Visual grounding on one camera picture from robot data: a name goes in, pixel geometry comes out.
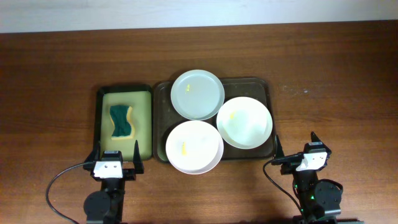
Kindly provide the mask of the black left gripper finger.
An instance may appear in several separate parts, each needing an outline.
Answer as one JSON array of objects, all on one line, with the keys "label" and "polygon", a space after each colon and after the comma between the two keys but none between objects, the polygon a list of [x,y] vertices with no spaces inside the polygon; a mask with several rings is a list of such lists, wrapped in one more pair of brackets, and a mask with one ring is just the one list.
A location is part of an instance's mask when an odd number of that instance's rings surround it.
[{"label": "black left gripper finger", "polygon": [[84,161],[83,169],[84,170],[93,170],[95,167],[96,161],[100,158],[100,142],[94,143],[93,150],[89,153],[87,158]]},{"label": "black left gripper finger", "polygon": [[142,163],[141,155],[139,152],[139,143],[138,140],[135,141],[134,144],[134,155],[133,155],[133,164],[134,170],[136,174],[143,174],[144,173],[144,165]]}]

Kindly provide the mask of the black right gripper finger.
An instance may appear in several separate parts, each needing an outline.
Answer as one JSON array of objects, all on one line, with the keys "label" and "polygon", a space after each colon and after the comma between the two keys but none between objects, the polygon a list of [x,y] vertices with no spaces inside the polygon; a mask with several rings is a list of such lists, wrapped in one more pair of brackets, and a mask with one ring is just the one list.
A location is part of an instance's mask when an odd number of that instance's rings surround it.
[{"label": "black right gripper finger", "polygon": [[311,146],[322,146],[323,142],[320,140],[320,138],[312,131],[310,133],[310,137],[311,137]]},{"label": "black right gripper finger", "polygon": [[274,158],[284,157],[283,148],[279,139],[279,136],[276,134],[275,136],[275,155]]}]

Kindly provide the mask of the pale green plate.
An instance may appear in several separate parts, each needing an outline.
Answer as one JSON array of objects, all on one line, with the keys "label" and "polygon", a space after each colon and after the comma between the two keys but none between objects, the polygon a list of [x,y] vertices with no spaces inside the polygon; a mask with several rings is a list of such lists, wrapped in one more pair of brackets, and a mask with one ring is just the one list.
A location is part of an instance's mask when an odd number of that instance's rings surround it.
[{"label": "pale green plate", "polygon": [[216,127],[223,140],[238,149],[254,149],[271,136],[271,112],[260,101],[239,96],[228,100],[219,110]]}]

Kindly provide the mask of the green yellow scrub sponge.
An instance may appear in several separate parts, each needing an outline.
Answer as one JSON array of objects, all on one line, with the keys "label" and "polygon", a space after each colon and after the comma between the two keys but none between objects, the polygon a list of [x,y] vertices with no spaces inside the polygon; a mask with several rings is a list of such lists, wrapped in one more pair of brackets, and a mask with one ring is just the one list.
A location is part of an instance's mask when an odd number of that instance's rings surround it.
[{"label": "green yellow scrub sponge", "polygon": [[109,109],[111,122],[114,126],[112,140],[132,139],[135,127],[132,123],[132,106],[113,105]]}]

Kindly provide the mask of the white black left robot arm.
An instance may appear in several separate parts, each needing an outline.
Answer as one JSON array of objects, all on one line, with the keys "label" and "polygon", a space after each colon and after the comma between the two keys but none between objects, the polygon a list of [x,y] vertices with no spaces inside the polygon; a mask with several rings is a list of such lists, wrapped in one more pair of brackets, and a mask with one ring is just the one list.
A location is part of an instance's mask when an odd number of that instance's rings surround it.
[{"label": "white black left robot arm", "polygon": [[101,183],[99,191],[87,196],[83,204],[87,223],[121,223],[125,183],[135,181],[137,174],[144,173],[144,165],[139,154],[139,144],[134,143],[133,168],[123,167],[121,151],[104,151],[97,148],[86,159],[84,170]]}]

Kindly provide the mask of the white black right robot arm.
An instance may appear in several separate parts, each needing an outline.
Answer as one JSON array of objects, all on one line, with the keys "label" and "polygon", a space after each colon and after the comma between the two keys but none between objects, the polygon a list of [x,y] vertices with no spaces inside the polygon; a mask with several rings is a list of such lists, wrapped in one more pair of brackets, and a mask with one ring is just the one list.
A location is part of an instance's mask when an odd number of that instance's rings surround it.
[{"label": "white black right robot arm", "polygon": [[289,194],[276,184],[269,175],[266,177],[279,190],[285,193],[297,206],[300,215],[294,216],[293,223],[361,223],[358,219],[339,220],[343,186],[330,179],[319,179],[317,172],[327,166],[331,150],[312,132],[311,141],[304,145],[302,152],[286,156],[279,137],[276,136],[275,156],[266,162],[280,166],[282,175],[293,175],[293,194]]}]

